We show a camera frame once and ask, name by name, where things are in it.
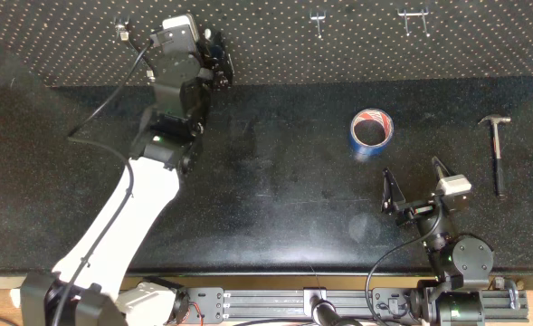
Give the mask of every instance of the hammer head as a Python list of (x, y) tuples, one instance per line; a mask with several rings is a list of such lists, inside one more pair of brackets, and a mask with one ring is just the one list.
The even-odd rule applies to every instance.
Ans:
[(489, 116), (481, 119), (479, 123), (482, 123), (483, 121), (487, 121), (487, 120), (489, 120), (492, 125), (511, 122), (510, 117), (501, 117), (499, 114), (490, 114)]

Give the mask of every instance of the hammer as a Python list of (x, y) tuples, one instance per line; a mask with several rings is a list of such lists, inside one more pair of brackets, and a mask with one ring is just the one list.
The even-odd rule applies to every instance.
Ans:
[(510, 117), (501, 117), (499, 114), (491, 114), (483, 119), (489, 120), (493, 127), (493, 152), (495, 153), (495, 189), (496, 194), (500, 199), (505, 199), (505, 184), (503, 183), (503, 168), (501, 167), (501, 149), (500, 149), (500, 135), (498, 134), (498, 124), (501, 122), (511, 122)]

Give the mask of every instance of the tape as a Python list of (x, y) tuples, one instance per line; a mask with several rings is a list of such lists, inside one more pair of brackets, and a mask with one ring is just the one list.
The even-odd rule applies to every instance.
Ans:
[[(385, 139), (376, 144), (368, 145), (362, 142), (355, 134), (355, 126), (365, 120), (374, 120), (378, 122), (385, 131)], [(394, 125), (393, 120), (384, 111), (379, 109), (366, 109), (360, 111), (350, 123), (350, 145), (358, 156), (374, 156), (385, 149), (393, 137)]]

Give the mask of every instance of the speckled black countertop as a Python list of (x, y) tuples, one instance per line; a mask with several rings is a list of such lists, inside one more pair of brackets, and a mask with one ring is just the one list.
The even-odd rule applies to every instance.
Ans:
[[(111, 91), (47, 89), (15, 67), (0, 73), (0, 273), (50, 269), (117, 185), (115, 158), (64, 137)], [(129, 88), (81, 135), (127, 153), (152, 101), (150, 89)], [(364, 108), (388, 112), (395, 135), (359, 163), (347, 130)], [(477, 125), (491, 113), (512, 118), (500, 126), (505, 202), (493, 194), (490, 127)], [(436, 155), (473, 184), (457, 228), (496, 249), (494, 271), (533, 273), (533, 78), (233, 87), (214, 94), (206, 130), (204, 154), (131, 272), (367, 272), (417, 236), (380, 214), (382, 168), (407, 200), (420, 199), (435, 186)], [(417, 246), (381, 271), (429, 266)]]

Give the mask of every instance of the pegboard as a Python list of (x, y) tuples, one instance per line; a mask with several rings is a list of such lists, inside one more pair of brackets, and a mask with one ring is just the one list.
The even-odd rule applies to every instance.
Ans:
[[(397, 9), (426, 7), (430, 36), (419, 17), (407, 36)], [(223, 31), (235, 84), (533, 75), (533, 0), (0, 0), (0, 39), (46, 85), (112, 85), (135, 58), (115, 17), (129, 16), (143, 46), (184, 13)], [(129, 84), (148, 84), (145, 69)]]

